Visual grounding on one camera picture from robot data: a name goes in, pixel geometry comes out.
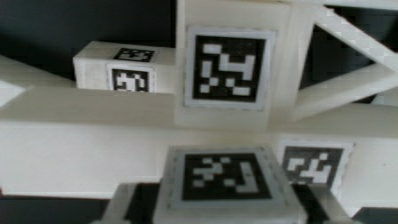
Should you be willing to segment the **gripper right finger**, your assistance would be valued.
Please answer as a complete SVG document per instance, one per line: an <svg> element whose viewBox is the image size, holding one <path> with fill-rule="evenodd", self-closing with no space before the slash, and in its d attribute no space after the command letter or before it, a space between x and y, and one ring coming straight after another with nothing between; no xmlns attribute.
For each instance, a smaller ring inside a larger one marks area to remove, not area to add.
<svg viewBox="0 0 398 224"><path fill-rule="evenodd" d="M326 184L296 185L296 193L308 213L308 224L363 224L351 218Z"/></svg>

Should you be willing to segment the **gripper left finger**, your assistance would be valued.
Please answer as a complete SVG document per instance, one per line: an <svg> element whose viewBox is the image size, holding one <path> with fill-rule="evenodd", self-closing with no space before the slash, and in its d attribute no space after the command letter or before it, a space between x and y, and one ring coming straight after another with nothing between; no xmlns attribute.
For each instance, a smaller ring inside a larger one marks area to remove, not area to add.
<svg viewBox="0 0 398 224"><path fill-rule="evenodd" d="M153 224L159 191L159 183L123 183L102 218L89 224Z"/></svg>

